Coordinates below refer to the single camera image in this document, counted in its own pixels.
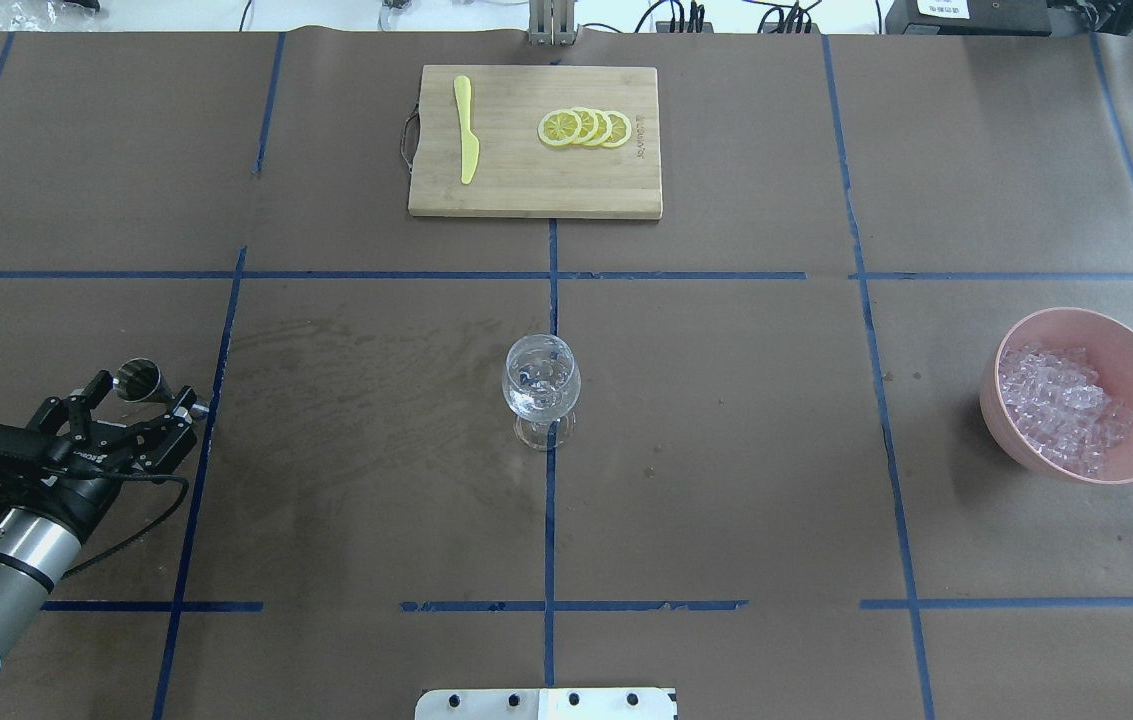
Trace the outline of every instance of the plastic bag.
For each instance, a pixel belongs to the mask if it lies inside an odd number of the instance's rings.
[[[0,0],[0,32],[95,32],[95,10],[63,0]]]

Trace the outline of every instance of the lemon slice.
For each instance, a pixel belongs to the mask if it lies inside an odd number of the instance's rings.
[[[602,127],[602,122],[598,122],[598,111],[591,108],[571,108],[571,113],[579,115],[579,120],[581,128],[579,136],[574,141],[571,141],[571,145],[583,145],[586,141],[593,139],[597,136],[598,129]]]
[[[629,137],[633,136],[633,122],[624,113],[617,110],[606,111],[607,122],[611,124],[611,133],[602,142],[603,147],[617,147],[624,145]]]
[[[539,120],[539,141],[552,147],[570,145],[582,130],[583,119],[574,110],[553,110]]]
[[[585,145],[588,147],[597,147],[603,142],[606,142],[607,137],[611,137],[611,132],[615,124],[611,120],[610,110],[593,110],[594,115],[597,115],[597,130],[588,139],[577,139],[578,145]]]

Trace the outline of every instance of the wine glass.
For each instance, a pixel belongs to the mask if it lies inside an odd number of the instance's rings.
[[[576,355],[562,338],[528,334],[512,344],[503,364],[503,398],[517,414],[514,432],[534,450],[552,450],[576,427],[583,383]]]

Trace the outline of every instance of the yellow knife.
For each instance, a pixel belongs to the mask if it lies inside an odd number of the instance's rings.
[[[472,135],[472,82],[469,76],[455,76],[455,105],[460,109],[460,183],[472,183],[478,172],[478,136]]]

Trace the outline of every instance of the black cable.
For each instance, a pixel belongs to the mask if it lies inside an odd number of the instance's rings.
[[[131,547],[136,542],[140,541],[140,537],[144,537],[146,536],[146,534],[150,534],[153,528],[157,527],[157,525],[164,523],[164,520],[170,518],[170,515],[174,515],[174,511],[179,509],[179,506],[184,505],[184,498],[188,495],[188,480],[181,478],[179,477],[179,475],[122,475],[118,473],[100,473],[100,477],[126,480],[126,482],[140,482],[140,480],[150,480],[150,482],[167,482],[169,480],[169,482],[174,482],[179,484],[179,495],[174,498],[174,501],[170,503],[170,506],[167,507],[167,509],[162,511],[162,514],[156,516],[156,519],[152,520],[147,525],[144,525],[144,528],[140,528],[140,532],[137,532],[133,534],[133,536],[125,539],[122,542],[119,542],[113,547],[110,547],[104,552],[100,552],[95,557],[91,557],[90,560],[74,565],[73,568],[69,568],[68,571],[63,574],[62,579],[71,578],[73,575],[76,575],[82,570],[91,568],[92,565],[103,562],[104,560],[108,560],[109,557],[112,557],[118,552],[122,552],[123,550],[126,550],[126,548]]]
[[[781,12],[780,18],[784,19],[784,15],[782,15],[784,12],[784,6],[782,6],[782,5],[772,5],[770,6],[770,10],[767,10],[767,12],[763,14],[761,22],[757,23],[757,32],[764,32],[764,29],[766,29],[766,20],[768,18],[770,18],[770,14],[772,12]]]
[[[246,0],[246,6],[242,8],[242,22],[237,23],[237,32],[246,29],[246,14],[250,11],[252,3],[255,3],[255,0]]]
[[[659,0],[656,5],[650,5],[649,8],[647,8],[647,12],[642,12],[642,18],[638,20],[638,27],[636,27],[633,32],[642,32],[642,25],[645,24],[645,20],[650,17],[650,12],[654,12],[654,9],[664,3],[672,5],[674,15],[672,15],[672,19],[668,20],[668,29],[676,31],[678,15],[681,15],[682,19],[685,18],[685,6],[681,5],[681,0]]]
[[[90,473],[80,473],[80,471],[68,471],[67,468],[40,468],[41,477],[60,477],[60,478],[104,478],[113,480],[114,482],[123,483],[165,483],[173,482],[179,486],[179,495],[174,498],[174,501],[170,503],[169,507],[162,514],[156,516],[156,519],[152,520],[150,524],[140,528],[140,532],[133,534],[133,536],[125,539],[122,542],[110,547],[104,552],[100,552],[90,560],[75,565],[71,569],[63,574],[65,578],[71,578],[73,575],[86,570],[92,565],[104,561],[126,550],[127,547],[131,547],[136,542],[140,541],[140,537],[150,534],[152,530],[157,527],[157,525],[164,523],[164,520],[170,518],[179,506],[184,505],[185,498],[188,495],[188,480],[179,477],[179,475],[170,474],[147,474],[147,473],[114,473],[113,471],[90,471]],[[54,510],[68,514],[68,507],[63,506],[62,501],[59,501],[50,489],[41,482],[40,478],[31,477],[27,474],[12,473],[11,471],[6,471],[0,473],[0,505],[19,505],[25,502],[35,502],[45,507],[53,507]]]
[[[758,0],[744,0],[746,3],[750,5],[766,5],[770,10],[763,14],[761,22],[757,23],[757,32],[769,32],[772,35],[781,35],[781,33],[796,33],[796,32],[809,32],[809,27],[812,26],[812,18],[810,18],[809,8],[803,8],[800,3],[793,5],[775,5],[775,3],[761,3]],[[816,5],[821,3],[823,0],[818,0]],[[775,29],[767,31],[766,23],[770,19],[773,12],[780,12],[780,19],[775,23]]]

